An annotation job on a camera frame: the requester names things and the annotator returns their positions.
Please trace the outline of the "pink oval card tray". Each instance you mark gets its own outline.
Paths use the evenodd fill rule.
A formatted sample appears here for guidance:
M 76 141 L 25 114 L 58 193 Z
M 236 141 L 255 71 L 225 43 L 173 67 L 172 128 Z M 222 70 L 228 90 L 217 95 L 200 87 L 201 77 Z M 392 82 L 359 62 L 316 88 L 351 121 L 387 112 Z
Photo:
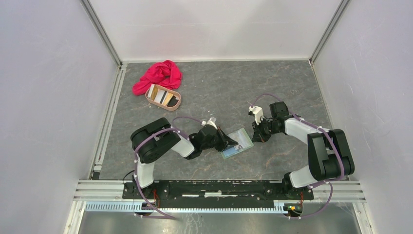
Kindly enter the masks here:
M 180 93 L 158 84 L 152 84 L 145 97 L 149 103 L 168 111 L 175 111 L 182 102 Z

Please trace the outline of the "gold card in tray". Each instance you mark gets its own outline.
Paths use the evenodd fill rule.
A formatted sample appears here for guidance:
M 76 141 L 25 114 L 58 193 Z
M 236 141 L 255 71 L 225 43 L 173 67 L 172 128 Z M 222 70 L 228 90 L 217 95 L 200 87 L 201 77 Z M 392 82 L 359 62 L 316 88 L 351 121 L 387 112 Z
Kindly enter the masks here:
M 173 93 L 166 91 L 166 90 L 158 89 L 154 97 L 154 101 L 161 105 L 167 106 L 173 98 L 174 98 Z

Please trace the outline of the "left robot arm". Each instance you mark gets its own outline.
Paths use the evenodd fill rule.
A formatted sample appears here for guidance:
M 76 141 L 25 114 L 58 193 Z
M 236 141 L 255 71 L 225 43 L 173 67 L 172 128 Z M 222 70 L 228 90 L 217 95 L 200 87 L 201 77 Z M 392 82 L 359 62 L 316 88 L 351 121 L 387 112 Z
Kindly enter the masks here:
M 216 118 L 198 120 L 201 129 L 187 135 L 162 117 L 134 131 L 130 140 L 134 150 L 135 169 L 133 179 L 136 183 L 134 192 L 140 198 L 152 195 L 155 162 L 168 151 L 174 151 L 187 160 L 201 155 L 204 150 L 215 149 L 223 152 L 238 142 L 216 125 Z

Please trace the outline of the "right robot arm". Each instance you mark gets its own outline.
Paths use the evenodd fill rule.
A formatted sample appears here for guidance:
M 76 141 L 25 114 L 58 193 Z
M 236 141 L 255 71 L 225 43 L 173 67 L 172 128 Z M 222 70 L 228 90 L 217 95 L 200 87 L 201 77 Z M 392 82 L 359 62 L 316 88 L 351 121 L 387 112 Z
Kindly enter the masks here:
M 324 129 L 288 110 L 284 102 L 270 104 L 271 117 L 265 117 L 259 106 L 250 106 L 254 117 L 253 142 L 267 142 L 272 135 L 282 133 L 307 146 L 308 163 L 299 170 L 284 175 L 281 192 L 294 199 L 301 188 L 315 188 L 323 183 L 338 181 L 355 171 L 355 164 L 346 135 L 341 129 Z

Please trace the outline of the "aluminium frame rail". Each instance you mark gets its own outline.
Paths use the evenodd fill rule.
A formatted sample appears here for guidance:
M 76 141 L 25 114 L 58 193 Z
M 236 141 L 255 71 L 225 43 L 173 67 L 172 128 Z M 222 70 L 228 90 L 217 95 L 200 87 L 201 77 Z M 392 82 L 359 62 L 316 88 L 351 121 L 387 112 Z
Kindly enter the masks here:
M 123 198 L 125 188 L 119 181 L 81 180 L 76 188 L 74 201 L 85 202 L 86 211 L 93 212 L 134 212 L 152 213 L 144 199 Z M 311 191 L 314 198 L 305 203 L 321 206 L 328 204 L 365 203 L 361 185 L 356 181 L 334 182 L 321 185 Z M 208 192 L 207 195 L 174 196 L 170 201 L 162 201 L 160 211 L 174 213 L 258 213 L 286 214 L 286 205 L 298 204 L 298 200 L 280 198 L 266 199 L 261 195 L 220 195 Z

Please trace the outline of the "stack of upright cards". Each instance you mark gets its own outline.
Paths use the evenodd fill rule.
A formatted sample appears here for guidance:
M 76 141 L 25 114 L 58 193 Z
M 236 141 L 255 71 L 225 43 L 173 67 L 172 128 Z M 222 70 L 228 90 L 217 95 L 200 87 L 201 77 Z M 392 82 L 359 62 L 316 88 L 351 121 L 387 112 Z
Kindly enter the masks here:
M 147 93 L 147 98 L 151 99 L 151 100 L 155 100 L 156 96 L 157 96 L 157 92 L 158 92 L 158 88 L 156 84 L 152 84 L 148 90 Z

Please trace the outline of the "green card holder wallet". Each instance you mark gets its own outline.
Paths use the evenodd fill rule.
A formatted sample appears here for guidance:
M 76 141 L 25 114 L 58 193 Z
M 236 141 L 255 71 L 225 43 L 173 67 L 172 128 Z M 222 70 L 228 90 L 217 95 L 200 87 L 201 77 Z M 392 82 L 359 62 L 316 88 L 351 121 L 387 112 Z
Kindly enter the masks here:
M 239 144 L 238 145 L 242 145 L 242 146 L 247 146 L 247 145 L 253 145 L 253 142 L 251 141 L 250 137 L 248 136 L 245 128 L 241 128 L 233 133 L 230 133 L 228 135 L 230 138 L 232 138 L 233 140 L 237 141 Z

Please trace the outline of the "red crumpled cloth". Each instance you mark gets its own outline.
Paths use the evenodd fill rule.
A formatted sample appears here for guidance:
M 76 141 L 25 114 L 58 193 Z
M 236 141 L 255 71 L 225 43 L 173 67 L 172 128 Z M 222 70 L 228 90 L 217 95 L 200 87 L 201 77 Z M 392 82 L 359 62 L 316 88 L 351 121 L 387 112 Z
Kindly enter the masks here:
M 166 60 L 152 65 L 140 80 L 132 87 L 132 93 L 136 96 L 143 95 L 151 87 L 157 84 L 167 89 L 177 89 L 183 80 L 183 73 L 175 62 Z

